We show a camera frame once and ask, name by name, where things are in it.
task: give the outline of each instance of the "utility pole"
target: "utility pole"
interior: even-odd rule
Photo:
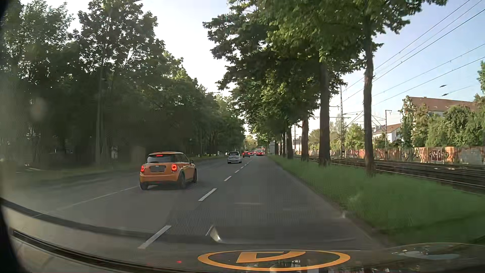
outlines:
[[[388,111],[389,114],[392,112],[392,110],[384,110],[386,113],[386,138],[385,138],[385,144],[386,144],[386,159],[389,159],[389,147],[388,147]]]
[[[345,148],[343,142],[345,136],[343,135],[343,105],[342,105],[342,86],[340,86],[340,158],[344,158]]]
[[[296,153],[296,124],[293,125],[293,135],[294,135],[294,147],[293,153]]]

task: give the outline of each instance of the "windshield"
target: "windshield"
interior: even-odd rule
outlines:
[[[12,0],[7,222],[39,248],[193,272],[484,244],[484,5]],[[202,256],[222,251],[239,252]]]

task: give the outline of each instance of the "asphalt road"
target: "asphalt road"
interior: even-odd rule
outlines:
[[[374,249],[377,242],[268,157],[197,165],[185,190],[151,186],[138,173],[110,173],[4,189],[4,199],[61,219],[153,234],[140,245],[169,243],[318,244]]]

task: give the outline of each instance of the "car wheel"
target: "car wheel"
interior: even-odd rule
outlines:
[[[185,189],[185,175],[183,173],[180,174],[180,176],[178,177],[178,181],[177,181],[177,184],[178,184],[178,188],[179,189]]]
[[[142,190],[147,190],[147,189],[148,189],[148,184],[147,184],[147,183],[141,183],[141,182],[140,182],[140,188],[141,188]]]

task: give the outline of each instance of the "license plate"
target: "license plate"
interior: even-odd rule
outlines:
[[[163,172],[163,171],[165,171],[164,165],[150,166],[150,172]]]

